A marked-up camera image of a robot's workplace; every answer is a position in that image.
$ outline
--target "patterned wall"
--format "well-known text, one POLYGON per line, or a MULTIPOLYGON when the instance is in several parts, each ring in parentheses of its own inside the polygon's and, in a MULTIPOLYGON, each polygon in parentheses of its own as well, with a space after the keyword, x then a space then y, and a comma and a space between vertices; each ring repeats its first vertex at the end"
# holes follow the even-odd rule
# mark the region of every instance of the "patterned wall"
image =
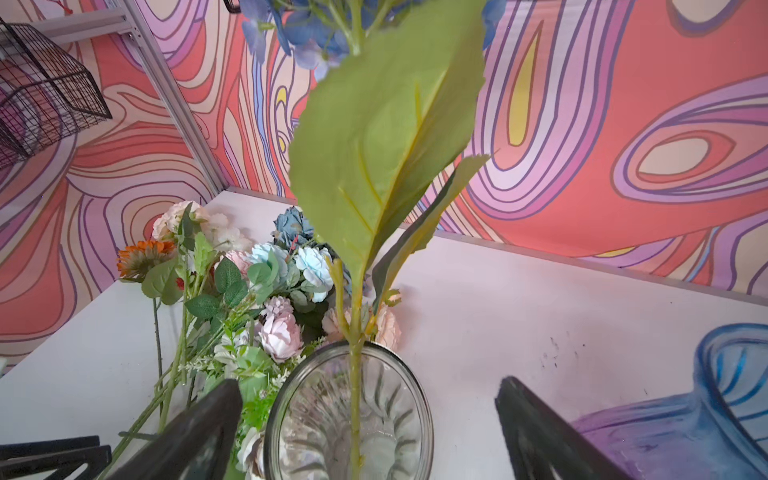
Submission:
MULTIPOLYGON (((75 12, 103 2, 68 2, 75 12)), ((0 16, 61 16, 49 0, 3 2, 0 16)), ((0 170, 0 356, 18 363, 117 276, 117 250, 154 218, 210 191, 135 53, 117 36, 68 47, 114 119, 0 170)))
MULTIPOLYGON (((218 1, 143 1, 230 182, 290 197, 311 74, 271 37, 255 65, 218 1)), ((441 228, 768 296, 766 18, 765 0, 511 0, 465 152, 493 159, 441 228)))

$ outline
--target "orange gerbera daisy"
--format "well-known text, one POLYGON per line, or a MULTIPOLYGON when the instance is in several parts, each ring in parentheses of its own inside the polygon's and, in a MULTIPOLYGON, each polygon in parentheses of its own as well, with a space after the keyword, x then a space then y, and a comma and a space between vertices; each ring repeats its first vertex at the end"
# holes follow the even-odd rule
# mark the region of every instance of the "orange gerbera daisy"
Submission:
POLYGON ((176 254, 173 242, 156 240, 140 241, 136 245, 120 250, 118 270, 120 278, 143 282, 147 272, 155 266, 170 260, 176 254))

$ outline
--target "glass vase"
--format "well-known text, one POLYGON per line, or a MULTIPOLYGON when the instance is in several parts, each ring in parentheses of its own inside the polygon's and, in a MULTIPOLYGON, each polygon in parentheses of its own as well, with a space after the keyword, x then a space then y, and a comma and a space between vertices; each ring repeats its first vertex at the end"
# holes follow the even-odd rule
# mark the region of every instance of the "glass vase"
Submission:
POLYGON ((574 427, 633 478, 768 478, 768 326, 713 330, 694 390, 587 415, 574 427))
MULTIPOLYGON (((360 478, 425 480, 432 467, 432 416, 405 363, 375 343, 362 349, 360 478)), ((267 480, 345 480, 349 473, 349 346, 307 357, 283 385, 264 436, 267 480)))

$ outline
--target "wire mesh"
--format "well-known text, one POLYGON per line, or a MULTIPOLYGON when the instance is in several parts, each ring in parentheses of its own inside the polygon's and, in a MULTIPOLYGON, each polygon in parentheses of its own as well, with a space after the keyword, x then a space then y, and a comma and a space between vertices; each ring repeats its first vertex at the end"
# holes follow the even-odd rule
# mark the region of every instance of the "wire mesh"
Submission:
POLYGON ((0 169, 108 118, 86 67, 30 25, 0 19, 0 169))

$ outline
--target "tabletop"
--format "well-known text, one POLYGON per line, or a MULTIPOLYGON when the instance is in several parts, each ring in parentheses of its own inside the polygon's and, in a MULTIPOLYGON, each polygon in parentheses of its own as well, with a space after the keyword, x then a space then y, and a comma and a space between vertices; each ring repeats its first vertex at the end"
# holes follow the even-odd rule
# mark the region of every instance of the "tabletop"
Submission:
MULTIPOLYGON (((255 241, 286 207, 232 192, 207 205, 255 241)), ((442 237, 395 286, 398 354, 428 397, 440 480, 513 478, 493 402, 505 376, 574 420, 688 392, 707 332, 768 323, 765 306, 442 237)), ((151 309, 139 286, 116 282, 0 379, 0 444, 99 435, 115 447, 157 380, 151 309)), ((180 307, 159 315, 169 366, 180 307)))

